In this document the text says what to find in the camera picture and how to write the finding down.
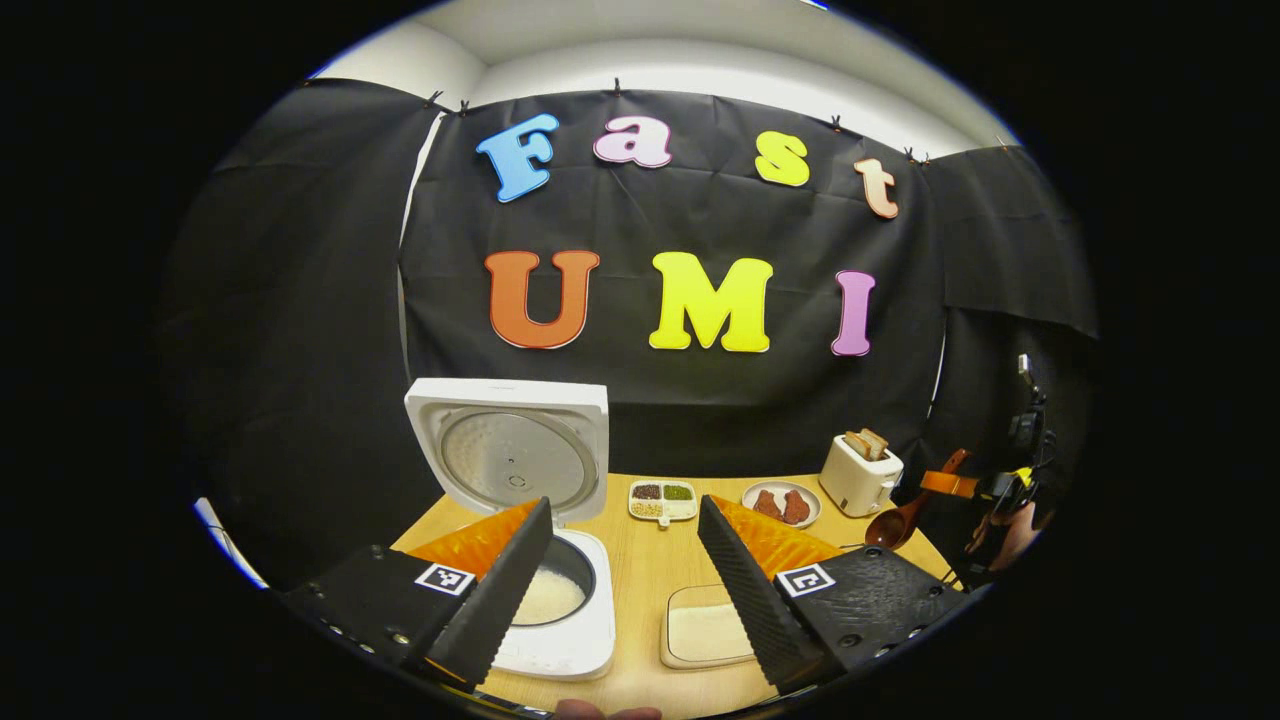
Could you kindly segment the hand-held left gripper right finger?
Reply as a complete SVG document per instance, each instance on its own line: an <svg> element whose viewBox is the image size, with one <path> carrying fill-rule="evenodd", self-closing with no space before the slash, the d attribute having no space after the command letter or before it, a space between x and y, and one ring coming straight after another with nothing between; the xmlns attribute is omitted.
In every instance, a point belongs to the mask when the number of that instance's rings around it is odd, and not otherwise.
<svg viewBox="0 0 1280 720"><path fill-rule="evenodd" d="M781 696L865 676L973 601L892 550L842 551L716 495L698 536Z"/></svg>

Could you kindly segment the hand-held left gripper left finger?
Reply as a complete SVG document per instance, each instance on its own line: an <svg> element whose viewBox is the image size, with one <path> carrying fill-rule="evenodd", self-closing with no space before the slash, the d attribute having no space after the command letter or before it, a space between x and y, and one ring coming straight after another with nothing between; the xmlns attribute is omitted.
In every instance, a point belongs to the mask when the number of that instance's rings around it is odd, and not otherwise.
<svg viewBox="0 0 1280 720"><path fill-rule="evenodd" d="M550 501L516 519L485 571L440 555L369 546L297 585L283 602L384 667L458 691L485 682L553 537Z"/></svg>

